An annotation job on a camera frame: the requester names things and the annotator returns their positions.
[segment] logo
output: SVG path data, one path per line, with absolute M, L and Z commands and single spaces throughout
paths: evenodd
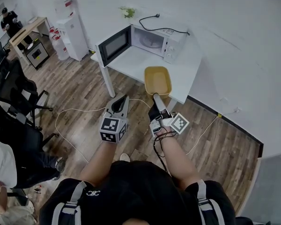
M 87 196 L 99 196 L 99 193 L 100 193 L 101 191 L 88 191 L 87 193 L 86 193 L 86 195 Z

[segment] power cord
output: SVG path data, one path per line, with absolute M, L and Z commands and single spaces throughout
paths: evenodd
M 228 114 L 233 114 L 233 113 L 237 113 L 237 111 L 234 111 L 234 112 L 230 112 L 230 113 L 226 113 L 226 114 L 220 114 L 218 113 L 218 115 L 216 116 L 215 119 L 213 119 L 213 121 L 209 124 L 209 126 L 205 129 L 205 131 L 201 134 L 201 136 L 199 137 L 199 139 L 197 140 L 196 144 L 193 146 L 193 148 L 186 154 L 190 154 L 191 151 L 198 145 L 199 141 L 200 141 L 200 138 L 206 133 L 207 129 L 213 124 L 213 122 L 217 119 L 217 118 L 221 118 L 222 116 L 224 115 L 228 115 Z
M 161 134 L 161 135 L 157 136 L 157 137 L 154 139 L 154 143 L 153 143 L 154 152 L 156 153 L 156 155 L 158 156 L 159 160 L 161 161 L 161 164 L 163 165 L 163 169 L 165 170 L 166 173 L 169 173 L 169 172 L 168 172 L 168 170 L 167 170 L 167 168 L 166 168 L 166 166 L 165 166 L 163 160 L 161 159 L 161 158 L 163 158 L 164 156 L 159 155 L 159 153 L 158 153 L 158 151 L 157 151 L 157 149 L 156 149 L 156 147 L 155 147 L 155 143 L 156 143 L 156 142 L 159 142 L 159 143 L 160 143 L 161 150 L 163 151 L 163 146 L 162 146 L 162 144 L 161 144 L 161 141 L 162 141 L 165 137 L 174 137 L 174 136 L 176 136 L 176 134 L 177 134 L 177 132 L 175 132 L 175 131 L 166 132 L 166 133 L 164 133 L 164 134 Z
M 144 20 L 144 19 L 147 19 L 147 18 L 151 18 L 151 17 L 160 17 L 160 14 L 156 14 L 155 16 L 150 16 L 150 17 L 144 17 L 144 18 L 141 18 L 140 20 L 139 20 L 139 22 L 140 22 L 140 24 L 141 24 L 141 26 L 143 27 L 143 29 L 144 30 L 146 30 L 146 31 L 156 31 L 156 30 L 161 30 L 161 29 L 170 29 L 170 30 L 173 30 L 173 31 L 175 31 L 175 32 L 179 32 L 179 33 L 186 33 L 187 35 L 189 35 L 190 36 L 190 33 L 189 32 L 181 32 L 181 31 L 177 31 L 177 30 L 175 30 L 175 29 L 172 29 L 172 28 L 157 28 L 157 29 L 147 29 L 147 28 L 145 28 L 144 27 L 144 25 L 141 23 L 141 21 L 142 20 Z
M 145 101 L 143 101 L 143 100 L 141 100 L 141 99 L 133 99 L 133 98 L 131 98 L 131 99 L 129 99 L 129 100 L 141 101 L 141 102 L 143 102 L 144 104 L 146 104 L 149 108 L 151 108 Z M 83 156 L 84 160 L 85 160 L 87 163 L 88 163 L 88 160 L 85 158 L 85 156 L 83 155 L 83 153 L 80 152 L 73 144 L 70 143 L 69 140 L 67 140 L 67 139 L 58 131 L 58 129 L 57 129 L 57 127 L 56 127 L 57 119 L 58 119 L 59 115 L 61 115 L 61 114 L 64 113 L 64 112 L 70 111 L 70 110 L 75 110 L 75 111 L 80 111 L 80 112 L 86 112 L 86 113 L 87 113 L 87 112 L 97 112 L 97 111 L 100 111 L 100 110 L 102 110 L 102 109 L 105 109 L 105 107 L 100 108 L 100 109 L 97 109 L 97 110 L 86 110 L 86 111 L 80 110 L 80 109 L 75 109 L 75 108 L 69 108 L 69 109 L 66 109 L 66 110 L 61 111 L 61 112 L 57 115 L 57 118 L 56 118 L 56 120 L 55 120 L 55 129 L 56 129 L 56 131 L 59 133 L 59 135 L 60 135 L 63 139 L 65 139 L 73 148 L 75 148 L 75 150 L 77 150 L 77 151 Z

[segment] shoe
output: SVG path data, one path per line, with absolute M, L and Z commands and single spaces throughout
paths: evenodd
M 120 161 L 125 161 L 130 163 L 130 157 L 126 153 L 122 153 L 120 156 Z
M 42 193 L 42 189 L 40 187 L 37 187 L 35 189 L 33 189 L 33 191 L 35 191 L 36 193 Z
M 62 173 L 65 169 L 65 166 L 66 166 L 66 159 L 63 157 L 58 158 L 55 164 L 56 170 Z
M 59 174 L 57 177 L 52 178 L 51 180 L 52 180 L 52 181 L 57 181 L 58 179 L 60 179 L 60 177 L 61 177 L 61 175 Z

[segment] black shirt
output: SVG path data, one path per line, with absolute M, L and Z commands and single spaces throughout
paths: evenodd
M 40 210 L 40 225 L 51 225 L 59 203 L 70 201 L 79 180 L 65 179 Z M 207 198 L 220 206 L 225 225 L 235 224 L 233 206 L 221 185 L 206 181 Z M 112 164 L 108 178 L 98 187 L 87 183 L 78 201 L 82 225 L 121 225 L 130 218 L 156 224 L 201 224 L 197 202 L 198 184 L 185 191 L 178 189 L 172 178 L 150 163 L 118 161 Z
M 21 28 L 19 27 L 19 24 L 13 23 L 13 19 L 17 18 L 18 15 L 14 12 L 8 12 L 8 15 L 6 17 L 3 17 L 1 20 L 1 28 L 5 28 L 7 24 L 9 24 L 9 29 L 7 30 L 7 33 L 10 37 L 15 35 Z

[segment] yellow bowl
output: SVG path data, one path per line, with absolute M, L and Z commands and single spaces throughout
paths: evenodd
M 145 69 L 145 87 L 149 98 L 158 93 L 161 99 L 165 99 L 172 91 L 170 74 L 165 67 L 147 67 Z

